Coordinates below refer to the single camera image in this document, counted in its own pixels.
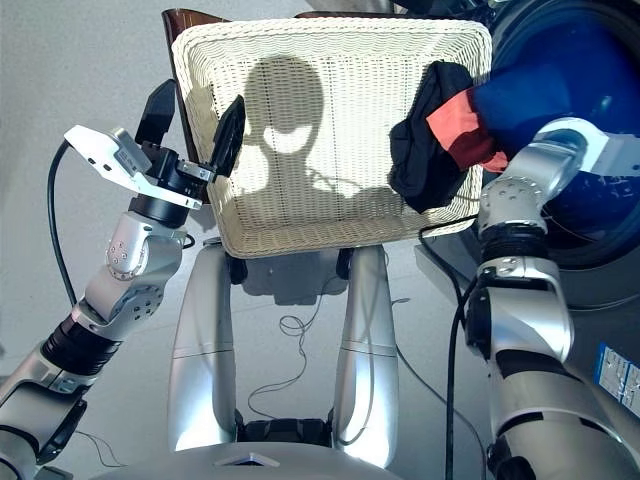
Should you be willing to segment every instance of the white floor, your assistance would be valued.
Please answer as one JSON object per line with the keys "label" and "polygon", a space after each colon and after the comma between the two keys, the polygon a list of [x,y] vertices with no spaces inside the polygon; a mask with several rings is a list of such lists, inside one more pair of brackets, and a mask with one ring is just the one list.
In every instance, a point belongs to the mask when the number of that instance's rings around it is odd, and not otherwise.
{"label": "white floor", "polygon": [[[75,123],[102,119],[135,131],[146,96],[171,74],[160,12],[181,6],[229,19],[256,19],[291,17],[311,10],[310,4],[339,9],[341,3],[356,2],[201,0],[176,5],[166,0],[2,1],[0,343],[6,353],[0,361],[0,374],[10,373],[68,313],[47,231],[45,181],[50,159],[62,134]],[[176,118],[166,144],[183,151],[181,136]],[[63,250],[76,290],[81,292],[102,263],[104,248],[130,195],[99,180],[75,154],[63,161],[57,192]],[[198,240],[216,234],[215,229],[203,231],[194,220],[189,220],[188,227]],[[394,307],[398,343],[425,379],[443,392],[454,306],[452,296],[443,296],[417,269],[415,243],[386,246],[392,296],[411,298]],[[196,253],[196,249],[185,252],[160,310],[123,345],[87,395],[89,410],[80,428],[108,440],[125,463],[167,451],[170,352]],[[299,272],[305,272],[307,260],[298,259]],[[299,289],[300,284],[297,278],[291,288]],[[278,297],[278,303],[287,300],[293,299]],[[234,287],[238,407],[245,419],[252,418],[246,408],[252,389],[297,372],[301,360],[296,340],[282,336],[277,322],[286,313],[306,318],[314,308],[310,301],[298,299],[303,305],[281,306],[273,296],[253,296]],[[288,392],[259,398],[257,406],[276,416],[326,416],[332,404],[345,303],[345,293],[324,299],[305,343],[310,361],[306,374]],[[462,338],[459,343],[457,406],[477,426],[486,444],[487,372],[483,362],[462,346]],[[284,353],[275,355],[276,350]],[[438,478],[444,463],[444,408],[403,368],[400,380],[400,437],[390,469],[406,479]],[[460,424],[456,442],[456,478],[478,478],[479,453]],[[94,446],[81,436],[72,438],[54,465],[80,479],[105,470]]]}

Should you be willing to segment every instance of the robot forearm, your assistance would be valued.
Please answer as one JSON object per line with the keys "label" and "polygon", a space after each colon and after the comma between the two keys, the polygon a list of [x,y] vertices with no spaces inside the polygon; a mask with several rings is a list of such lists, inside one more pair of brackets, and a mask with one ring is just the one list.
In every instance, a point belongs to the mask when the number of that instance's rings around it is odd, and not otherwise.
{"label": "robot forearm", "polygon": [[562,365],[573,324],[540,211],[585,164],[591,171],[602,162],[587,161],[593,126],[559,125],[545,127],[481,194],[483,263],[465,332],[491,370],[489,466],[498,480],[638,479],[593,394]]}
{"label": "robot forearm", "polygon": [[180,266],[184,237],[183,229],[124,213],[107,265],[85,297],[0,388],[0,452],[14,452],[7,460],[16,469],[23,465],[18,478],[31,478],[36,463],[51,461],[66,445],[86,409],[84,393],[128,333],[160,305]]}

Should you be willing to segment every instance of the washing machine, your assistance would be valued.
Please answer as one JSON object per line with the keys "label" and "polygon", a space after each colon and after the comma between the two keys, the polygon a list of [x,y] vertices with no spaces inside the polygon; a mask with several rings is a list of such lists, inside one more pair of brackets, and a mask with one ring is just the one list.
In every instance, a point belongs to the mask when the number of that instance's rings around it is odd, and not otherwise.
{"label": "washing machine", "polygon": [[[640,0],[490,5],[496,12],[486,22],[494,74],[527,63],[557,65],[567,73],[574,116],[611,133],[640,136]],[[491,178],[487,174],[485,181]],[[543,213],[575,324],[567,367],[590,382],[620,433],[640,452],[640,178],[579,174]],[[463,283],[475,274],[480,252],[473,228],[432,246]],[[421,247],[416,259],[450,293],[448,280],[438,278]],[[616,388],[605,378],[612,365]]]}

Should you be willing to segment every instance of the clothing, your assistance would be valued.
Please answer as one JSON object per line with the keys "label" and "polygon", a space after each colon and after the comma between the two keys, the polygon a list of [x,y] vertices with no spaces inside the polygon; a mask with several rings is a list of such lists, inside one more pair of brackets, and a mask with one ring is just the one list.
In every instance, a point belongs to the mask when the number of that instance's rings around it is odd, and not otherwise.
{"label": "clothing", "polygon": [[567,84],[555,65],[521,65],[473,91],[473,109],[511,158],[544,125],[571,114]]}
{"label": "clothing", "polygon": [[473,85],[467,69],[456,63],[432,63],[408,117],[391,129],[393,166],[389,184],[407,204],[422,213],[448,205],[466,178],[438,143],[428,115]]}
{"label": "clothing", "polygon": [[427,117],[431,131],[460,171],[481,163],[490,172],[502,172],[507,156],[481,122],[472,105],[473,88],[463,90]]}

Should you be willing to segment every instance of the wire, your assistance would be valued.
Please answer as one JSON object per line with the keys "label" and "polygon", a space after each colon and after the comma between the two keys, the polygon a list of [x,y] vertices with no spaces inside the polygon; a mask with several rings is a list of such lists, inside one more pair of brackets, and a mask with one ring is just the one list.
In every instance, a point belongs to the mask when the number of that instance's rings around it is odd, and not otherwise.
{"label": "wire", "polygon": [[451,220],[449,222],[442,222],[442,223],[436,223],[435,225],[429,225],[427,227],[420,229],[420,236],[422,237],[422,234],[424,232],[430,232],[431,230],[436,230],[438,228],[450,227],[451,225],[457,225],[459,223],[468,222],[469,220],[475,220],[476,218],[478,218],[477,214],[462,217],[457,220]]}
{"label": "wire", "polygon": [[[463,219],[458,220],[455,223],[461,223]],[[446,420],[445,420],[445,480],[453,480],[453,415],[454,415],[454,394],[455,394],[455,366],[456,366],[456,340],[458,338],[458,326],[462,323],[463,327],[466,324],[464,315],[464,306],[471,295],[471,291],[475,288],[477,279],[474,278],[469,287],[461,293],[460,284],[456,278],[455,273],[451,266],[438,255],[428,244],[424,238],[424,232],[432,230],[437,227],[425,227],[418,233],[418,239],[424,247],[425,251],[433,258],[433,260],[440,266],[442,271],[449,277],[453,285],[453,289],[456,295],[457,308],[453,316],[451,323],[451,333],[449,335],[449,352],[447,354],[447,397],[446,397]]]}
{"label": "wire", "polygon": [[[409,361],[406,359],[406,357],[404,356],[404,354],[402,353],[402,351],[400,350],[400,347],[398,345],[396,345],[396,351],[398,352],[398,357],[400,358],[402,363],[404,363],[404,366],[407,367],[407,370],[409,370],[411,375],[413,375],[413,377],[419,383],[421,383],[422,386],[424,386],[427,390],[429,390],[433,394],[434,397],[436,397],[438,400],[440,400],[440,402],[442,402],[443,405],[446,405],[447,401],[445,400],[445,398],[442,395],[440,395],[435,388],[433,388],[431,385],[429,385],[418,374],[418,372],[415,371],[415,369],[409,363]],[[476,428],[473,426],[473,424],[462,413],[460,413],[457,409],[454,408],[453,409],[453,413],[467,427],[467,429],[471,432],[471,434],[475,438],[476,443],[478,444],[478,448],[480,449],[480,458],[481,458],[481,461],[482,461],[482,472],[481,472],[480,476],[481,476],[482,480],[486,480],[487,479],[487,457],[485,456],[484,445],[482,444],[482,440],[480,439],[480,434],[478,433]]]}
{"label": "wire", "polygon": [[191,247],[193,247],[193,246],[196,244],[196,239],[195,239],[195,238],[193,238],[193,236],[191,236],[191,235],[189,235],[189,234],[187,233],[186,237],[187,237],[187,239],[188,239],[190,242],[189,242],[189,243],[185,243],[185,244],[182,246],[182,249],[183,249],[183,250],[186,250],[187,248],[191,248]]}
{"label": "wire", "polygon": [[[100,459],[100,463],[102,464],[102,466],[108,467],[108,468],[120,468],[120,467],[128,466],[126,463],[122,463],[120,460],[118,460],[118,458],[113,453],[113,449],[111,448],[111,445],[109,445],[109,442],[107,442],[105,439],[100,438],[97,435],[92,435],[90,433],[82,432],[80,430],[76,430],[74,433],[77,433],[78,435],[82,435],[83,437],[88,438],[91,441],[91,443],[93,443],[94,447],[96,447],[96,451],[98,452],[98,458]],[[111,455],[111,458],[115,462],[114,465],[108,464],[104,461],[104,458],[102,457],[102,451],[100,450],[100,445],[98,445],[98,442],[96,440],[99,440],[104,445],[106,445],[107,450],[109,450],[109,454]]]}
{"label": "wire", "polygon": [[287,337],[293,337],[298,339],[298,355],[302,357],[302,368],[300,369],[297,375],[295,375],[294,377],[291,377],[288,380],[284,380],[282,382],[277,382],[277,383],[269,383],[267,385],[258,387],[253,392],[251,392],[249,394],[249,398],[247,398],[247,406],[249,407],[249,410],[251,410],[253,413],[269,418],[271,420],[275,420],[276,417],[274,417],[273,415],[269,415],[268,413],[262,412],[257,408],[255,408],[252,405],[251,401],[257,395],[263,395],[265,393],[271,393],[271,392],[279,392],[280,390],[284,390],[285,388],[292,386],[306,372],[309,361],[307,358],[307,353],[303,348],[305,336],[309,331],[309,329],[313,326],[313,322],[318,316],[318,312],[320,311],[320,306],[322,305],[322,299],[326,294],[327,286],[329,285],[330,282],[336,279],[338,279],[337,276],[331,277],[324,283],[320,291],[320,298],[318,299],[318,303],[316,304],[316,309],[311,315],[311,318],[307,322],[302,321],[299,317],[295,315],[283,315],[282,317],[280,317],[280,320],[278,321],[278,327],[280,328],[280,331]]}
{"label": "wire", "polygon": [[71,145],[66,140],[62,142],[60,147],[58,147],[58,151],[56,152],[53,160],[51,161],[51,166],[49,167],[49,177],[47,178],[47,212],[49,215],[49,233],[51,234],[51,244],[53,245],[53,253],[56,256],[56,262],[58,264],[58,269],[60,270],[60,275],[62,276],[62,282],[64,283],[64,288],[67,291],[67,297],[69,297],[69,302],[71,302],[71,306],[74,306],[77,302],[76,294],[73,291],[73,285],[71,284],[71,279],[69,278],[69,272],[67,272],[67,267],[64,264],[64,258],[62,257],[62,250],[60,249],[60,240],[58,239],[58,227],[56,225],[56,207],[55,207],[55,183],[56,183],[56,174],[58,173],[58,167],[60,166],[60,160],[64,156],[65,152]]}

